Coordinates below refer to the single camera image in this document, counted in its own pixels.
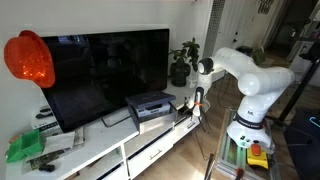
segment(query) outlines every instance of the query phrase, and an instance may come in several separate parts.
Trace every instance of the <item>drawer handle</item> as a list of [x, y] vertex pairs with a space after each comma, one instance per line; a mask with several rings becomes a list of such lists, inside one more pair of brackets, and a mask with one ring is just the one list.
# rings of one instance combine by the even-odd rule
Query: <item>drawer handle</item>
[[188, 125], [188, 129], [190, 129], [195, 124], [196, 124], [195, 122], [192, 122], [192, 124]]
[[154, 156], [150, 156], [150, 160], [152, 160], [154, 157], [158, 156], [158, 154], [160, 154], [162, 152], [162, 150], [158, 150], [157, 154], [155, 154]]

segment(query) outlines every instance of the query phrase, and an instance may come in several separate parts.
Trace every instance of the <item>wooden floor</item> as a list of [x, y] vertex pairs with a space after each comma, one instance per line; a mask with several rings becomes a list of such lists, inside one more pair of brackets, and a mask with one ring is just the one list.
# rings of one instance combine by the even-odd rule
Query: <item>wooden floor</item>
[[[283, 60], [276, 60], [274, 65], [287, 66]], [[288, 100], [292, 96], [296, 86], [291, 86], [283, 93], [281, 98], [270, 109], [270, 115], [279, 117]], [[305, 106], [309, 108], [319, 108], [320, 96], [318, 92], [320, 88], [308, 87], [302, 94], [297, 106]], [[184, 138], [182, 138], [174, 147], [163, 155], [154, 164], [148, 167], [137, 180], [187, 180], [187, 179], [203, 179], [207, 166], [207, 161], [203, 159], [199, 145], [196, 138], [196, 133], [199, 141], [202, 144], [204, 154], [215, 153], [218, 146], [218, 139], [220, 136], [220, 128], [226, 107], [231, 106], [237, 108], [242, 99], [242, 95], [238, 90], [237, 81], [230, 75], [226, 75], [223, 82], [219, 80], [212, 84], [208, 92], [207, 99], [211, 103], [211, 108], [207, 111], [207, 118], [212, 128], [211, 134], [203, 132], [200, 126], [195, 128]], [[290, 115], [290, 119], [294, 115], [294, 108]], [[283, 129], [274, 128], [273, 137], [278, 145], [276, 148], [276, 155], [279, 163], [293, 165], [290, 155], [285, 145], [283, 138]], [[294, 169], [281, 166], [282, 178], [285, 180], [298, 179]]]

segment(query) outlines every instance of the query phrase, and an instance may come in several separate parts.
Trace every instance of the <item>vase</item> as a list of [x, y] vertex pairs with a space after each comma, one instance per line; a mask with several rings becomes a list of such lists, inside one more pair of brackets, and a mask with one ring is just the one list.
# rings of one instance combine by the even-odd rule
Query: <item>vase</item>
[[176, 87], [183, 87], [186, 85], [186, 78], [189, 76], [191, 67], [185, 63], [183, 66], [178, 66], [177, 63], [172, 63], [170, 66], [170, 75], [172, 78], [172, 85]]

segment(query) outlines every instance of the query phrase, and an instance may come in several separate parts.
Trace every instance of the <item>red object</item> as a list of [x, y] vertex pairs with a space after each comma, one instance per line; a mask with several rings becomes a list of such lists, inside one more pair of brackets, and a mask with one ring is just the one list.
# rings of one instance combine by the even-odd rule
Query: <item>red object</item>
[[42, 88], [55, 82], [52, 57], [47, 45], [34, 32], [25, 30], [11, 38], [4, 48], [4, 60], [18, 79], [34, 81]]
[[238, 168], [236, 171], [236, 179], [235, 180], [240, 180], [244, 176], [244, 170], [241, 168]]
[[194, 104], [197, 105], [197, 106], [203, 106], [203, 104], [198, 103], [198, 102], [194, 102]]
[[261, 147], [259, 144], [251, 144], [251, 152], [255, 156], [260, 156], [261, 154]]

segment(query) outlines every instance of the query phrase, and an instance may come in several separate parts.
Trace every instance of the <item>green box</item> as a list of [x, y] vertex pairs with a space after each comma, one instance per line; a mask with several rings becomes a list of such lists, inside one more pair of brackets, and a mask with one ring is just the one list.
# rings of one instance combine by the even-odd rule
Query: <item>green box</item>
[[19, 137], [16, 141], [10, 144], [7, 163], [19, 161], [26, 157], [25, 153], [21, 151], [22, 147], [22, 138]]
[[43, 150], [43, 144], [38, 129], [27, 132], [13, 142], [9, 147], [7, 163], [19, 161], [26, 156]]
[[22, 135], [22, 152], [27, 156], [43, 150], [42, 140], [38, 129]]

